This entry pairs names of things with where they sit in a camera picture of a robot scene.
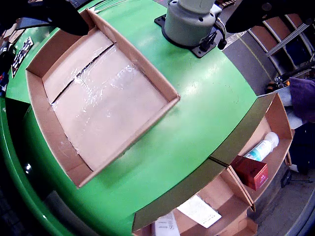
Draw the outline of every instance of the white label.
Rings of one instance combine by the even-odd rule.
[[[152,224],[153,236],[180,236],[174,214],[168,213]]]
[[[255,160],[262,161],[271,152],[271,143],[267,140],[261,141],[257,144],[245,157]]]
[[[181,204],[179,207],[177,207],[177,209],[182,214],[185,214],[190,219],[205,228],[212,226],[221,218],[219,213],[213,210],[197,195]]]

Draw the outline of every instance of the sticker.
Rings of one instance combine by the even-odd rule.
[[[30,51],[31,47],[34,45],[31,37],[28,37],[27,40],[24,42],[23,47],[15,56],[14,61],[11,66],[12,70],[12,77],[15,76],[16,72],[18,71],[20,65],[23,62],[23,59],[26,57],[27,53]]]
[[[174,213],[168,213],[152,224],[153,236],[180,236]]]
[[[181,204],[177,210],[205,228],[212,226],[222,217],[197,195]]]

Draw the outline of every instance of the white paper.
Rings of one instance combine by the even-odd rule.
[[[168,213],[152,224],[152,236],[180,236],[174,214]]]
[[[197,195],[188,199],[177,207],[177,209],[205,228],[212,226],[221,218],[219,213],[213,210]]]

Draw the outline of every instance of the cardboard tray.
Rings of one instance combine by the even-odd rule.
[[[39,128],[77,187],[120,157],[180,100],[112,26],[90,10],[81,15],[89,34],[57,31],[26,70]]]
[[[254,191],[242,184],[230,164],[237,155],[244,155],[251,150],[270,131],[278,134],[280,142],[263,160],[268,164],[268,180]],[[136,212],[132,232],[137,236],[145,236],[148,224],[198,194],[222,218],[205,229],[174,210],[182,236],[254,235],[257,225],[247,218],[247,209],[255,210],[254,203],[276,175],[292,138],[279,96],[269,94],[258,98],[233,132],[199,168],[167,193]],[[221,173],[218,176],[212,174],[217,172]]]

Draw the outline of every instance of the purple cloth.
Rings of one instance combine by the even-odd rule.
[[[289,88],[295,115],[303,120],[315,122],[315,82],[290,78]]]

